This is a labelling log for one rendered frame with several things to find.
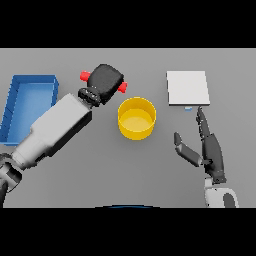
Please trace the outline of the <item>yellow bowl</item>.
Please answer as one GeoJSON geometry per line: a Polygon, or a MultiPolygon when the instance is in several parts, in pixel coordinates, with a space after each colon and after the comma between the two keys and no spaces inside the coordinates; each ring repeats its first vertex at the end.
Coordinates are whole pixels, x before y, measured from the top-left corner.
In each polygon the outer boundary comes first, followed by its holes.
{"type": "Polygon", "coordinates": [[[126,99],[118,108],[118,128],[130,140],[144,140],[151,135],[156,123],[156,109],[147,99],[126,99]]]}

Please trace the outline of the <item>blue tray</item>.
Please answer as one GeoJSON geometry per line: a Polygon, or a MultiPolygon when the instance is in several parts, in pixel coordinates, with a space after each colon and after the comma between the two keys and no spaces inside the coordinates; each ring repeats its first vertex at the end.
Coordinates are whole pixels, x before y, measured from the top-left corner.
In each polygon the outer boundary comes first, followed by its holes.
{"type": "Polygon", "coordinates": [[[56,104],[58,87],[53,74],[13,75],[0,123],[0,144],[17,146],[31,125],[56,104]]]}

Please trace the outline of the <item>red beaker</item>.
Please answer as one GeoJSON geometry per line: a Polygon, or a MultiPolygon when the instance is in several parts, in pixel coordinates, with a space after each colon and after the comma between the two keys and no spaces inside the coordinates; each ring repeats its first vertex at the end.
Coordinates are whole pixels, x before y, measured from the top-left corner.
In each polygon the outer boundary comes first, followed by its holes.
{"type": "MultiPolygon", "coordinates": [[[[89,77],[90,77],[90,72],[82,71],[82,72],[80,73],[80,79],[81,79],[82,81],[87,82],[88,79],[89,79],[89,77]]],[[[118,90],[119,90],[120,92],[122,92],[122,93],[125,93],[127,87],[128,87],[128,83],[127,83],[127,82],[122,82],[121,85],[118,87],[118,90]]]]}

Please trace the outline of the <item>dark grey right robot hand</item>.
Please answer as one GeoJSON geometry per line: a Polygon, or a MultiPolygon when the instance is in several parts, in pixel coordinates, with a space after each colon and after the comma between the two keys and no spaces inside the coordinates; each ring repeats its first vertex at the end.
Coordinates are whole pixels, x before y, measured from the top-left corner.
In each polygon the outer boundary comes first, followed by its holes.
{"type": "Polygon", "coordinates": [[[226,177],[222,150],[215,134],[210,132],[207,118],[201,106],[197,109],[196,122],[202,143],[202,153],[199,154],[184,144],[178,132],[174,133],[175,151],[193,166],[203,166],[205,173],[212,178],[214,184],[225,183],[226,177]]]}

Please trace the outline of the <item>pale square measuring scale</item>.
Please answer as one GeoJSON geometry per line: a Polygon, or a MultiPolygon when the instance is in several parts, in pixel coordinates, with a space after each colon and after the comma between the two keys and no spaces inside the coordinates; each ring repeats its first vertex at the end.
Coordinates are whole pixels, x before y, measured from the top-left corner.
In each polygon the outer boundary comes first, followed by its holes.
{"type": "Polygon", "coordinates": [[[209,106],[206,73],[204,71],[167,71],[167,93],[170,106],[209,106]]]}

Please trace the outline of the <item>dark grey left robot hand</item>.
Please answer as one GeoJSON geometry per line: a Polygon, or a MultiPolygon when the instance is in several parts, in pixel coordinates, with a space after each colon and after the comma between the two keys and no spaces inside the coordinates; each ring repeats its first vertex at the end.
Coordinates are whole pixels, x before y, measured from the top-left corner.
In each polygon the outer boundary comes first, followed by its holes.
{"type": "Polygon", "coordinates": [[[78,91],[78,97],[94,107],[105,105],[124,82],[124,75],[108,64],[100,64],[92,72],[87,86],[78,91]]]}

